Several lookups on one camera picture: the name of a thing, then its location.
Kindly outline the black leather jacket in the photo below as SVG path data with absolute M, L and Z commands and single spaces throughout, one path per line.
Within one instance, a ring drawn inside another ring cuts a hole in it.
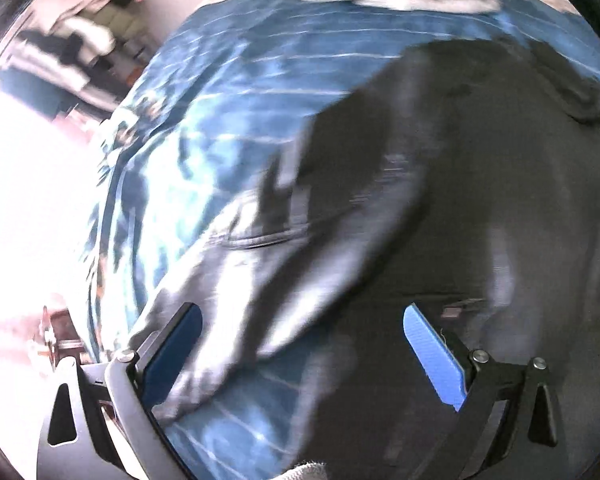
M 204 329 L 156 409 L 201 479 L 400 479 L 454 426 L 408 344 L 414 304 L 495 359 L 540 356 L 566 475 L 600 456 L 600 83 L 547 44 L 403 52 L 313 116 L 164 278 Z

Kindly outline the clothes rack with hanging clothes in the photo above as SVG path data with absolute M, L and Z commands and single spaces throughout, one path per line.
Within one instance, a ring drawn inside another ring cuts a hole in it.
M 102 122 L 157 43 L 143 0 L 33 0 L 0 53 L 0 89 L 35 113 Z

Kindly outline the blue striped bed sheet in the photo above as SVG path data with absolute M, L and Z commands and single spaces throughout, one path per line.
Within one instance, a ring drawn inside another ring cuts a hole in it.
M 405 50 L 452 40 L 547 44 L 600 83 L 594 29 L 538 2 L 506 0 L 488 16 L 303 0 L 224 0 L 195 12 L 151 60 L 102 144 L 79 317 L 94 356 L 138 348 L 153 333 L 132 341 L 164 278 L 313 116 Z M 570 479 L 547 362 L 489 356 L 495 402 L 460 478 Z M 579 479 L 600 479 L 600 456 Z

